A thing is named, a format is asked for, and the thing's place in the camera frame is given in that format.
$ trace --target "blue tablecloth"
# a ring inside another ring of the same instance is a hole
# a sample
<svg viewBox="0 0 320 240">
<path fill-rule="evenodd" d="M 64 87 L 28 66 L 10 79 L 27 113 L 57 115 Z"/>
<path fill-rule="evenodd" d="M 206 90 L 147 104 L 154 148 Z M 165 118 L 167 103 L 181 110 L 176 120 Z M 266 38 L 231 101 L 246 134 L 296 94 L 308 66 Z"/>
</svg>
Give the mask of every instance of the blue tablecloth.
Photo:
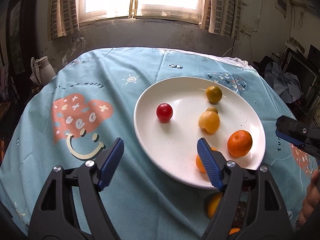
<svg viewBox="0 0 320 240">
<path fill-rule="evenodd" d="M 316 162 L 275 135 L 277 117 L 292 114 L 254 69 L 164 49 L 117 48 L 84 53 L 26 106 L 0 168 L 0 199 L 15 223 L 27 233 L 53 166 L 69 169 L 83 164 L 84 155 L 94 155 L 94 149 L 101 147 L 94 141 L 98 134 L 106 147 L 117 137 L 125 141 L 111 184 L 100 194 L 119 236 L 129 240 L 199 239 L 209 223 L 204 199 L 212 191 L 186 186 L 162 173 L 141 149 L 133 128 L 139 95 L 155 82 L 176 76 L 221 83 L 253 107 L 266 134 L 263 163 L 293 222 Z M 85 136 L 80 135 L 83 129 Z M 74 197 L 81 228 L 89 232 L 77 190 Z"/>
</svg>

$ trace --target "oval plate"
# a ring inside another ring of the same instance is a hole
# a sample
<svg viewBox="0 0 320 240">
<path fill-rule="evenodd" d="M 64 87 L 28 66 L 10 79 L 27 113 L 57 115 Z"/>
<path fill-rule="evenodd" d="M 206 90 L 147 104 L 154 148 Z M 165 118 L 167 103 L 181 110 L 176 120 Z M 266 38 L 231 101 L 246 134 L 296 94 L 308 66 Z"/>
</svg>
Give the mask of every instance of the oval plate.
<svg viewBox="0 0 320 240">
<path fill-rule="evenodd" d="M 214 105 L 219 111 L 220 127 L 213 135 L 208 135 L 198 127 L 198 119 L 212 106 L 205 91 L 213 85 L 220 87 L 223 97 Z M 173 109 L 169 123 L 160 123 L 156 116 L 161 103 L 168 103 Z M 233 160 L 251 170 L 259 167 L 266 148 L 262 123 L 247 101 L 229 88 L 201 78 L 176 77 L 153 84 L 140 95 L 133 122 L 139 143 L 150 160 L 170 177 L 192 187 L 215 189 L 208 176 L 196 167 L 196 146 L 201 137 L 227 161 Z M 248 131 L 253 144 L 246 156 L 232 158 L 227 141 L 237 130 Z"/>
</svg>

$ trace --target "red cherry tomato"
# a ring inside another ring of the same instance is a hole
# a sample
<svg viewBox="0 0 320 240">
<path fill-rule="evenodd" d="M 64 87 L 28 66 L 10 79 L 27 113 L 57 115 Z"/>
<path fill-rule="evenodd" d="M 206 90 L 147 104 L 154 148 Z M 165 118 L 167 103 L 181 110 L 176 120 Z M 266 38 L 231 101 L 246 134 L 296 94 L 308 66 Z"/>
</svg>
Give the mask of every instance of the red cherry tomato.
<svg viewBox="0 0 320 240">
<path fill-rule="evenodd" d="M 157 107 L 157 117 L 162 123 L 169 122 L 172 115 L 173 115 L 173 110 L 172 107 L 168 104 L 161 104 Z"/>
</svg>

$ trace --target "human hand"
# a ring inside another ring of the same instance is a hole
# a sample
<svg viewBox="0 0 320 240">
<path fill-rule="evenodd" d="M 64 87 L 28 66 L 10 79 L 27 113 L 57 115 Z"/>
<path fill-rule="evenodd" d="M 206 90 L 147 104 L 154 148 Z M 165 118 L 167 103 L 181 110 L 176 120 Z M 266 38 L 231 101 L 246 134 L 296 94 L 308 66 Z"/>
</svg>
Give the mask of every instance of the human hand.
<svg viewBox="0 0 320 240">
<path fill-rule="evenodd" d="M 299 224 L 303 225 L 308 217 L 311 215 L 315 207 L 317 206 L 320 200 L 320 193 L 316 186 L 316 181 L 319 176 L 319 170 L 316 169 L 313 171 L 311 176 L 311 182 L 307 187 L 307 196 L 302 202 L 302 209 L 299 213 Z"/>
</svg>

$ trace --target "metal screw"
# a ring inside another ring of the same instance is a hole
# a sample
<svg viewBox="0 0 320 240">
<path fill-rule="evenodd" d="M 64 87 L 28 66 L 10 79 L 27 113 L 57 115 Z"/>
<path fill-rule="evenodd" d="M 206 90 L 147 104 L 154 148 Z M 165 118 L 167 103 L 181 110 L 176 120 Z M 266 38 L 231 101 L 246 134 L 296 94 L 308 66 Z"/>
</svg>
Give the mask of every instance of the metal screw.
<svg viewBox="0 0 320 240">
<path fill-rule="evenodd" d="M 55 171 L 55 172 L 58 172 L 58 171 L 61 171 L 61 166 L 54 166 L 53 167 L 53 171 Z"/>
<path fill-rule="evenodd" d="M 85 162 L 85 166 L 87 166 L 87 167 L 92 167 L 93 165 L 94 165 L 94 161 L 92 161 L 92 160 Z"/>
<path fill-rule="evenodd" d="M 260 171 L 262 172 L 267 172 L 268 171 L 268 168 L 266 166 L 261 166 L 260 167 Z"/>
<path fill-rule="evenodd" d="M 234 161 L 228 161 L 227 166 L 233 168 L 234 166 L 236 166 L 236 163 Z"/>
</svg>

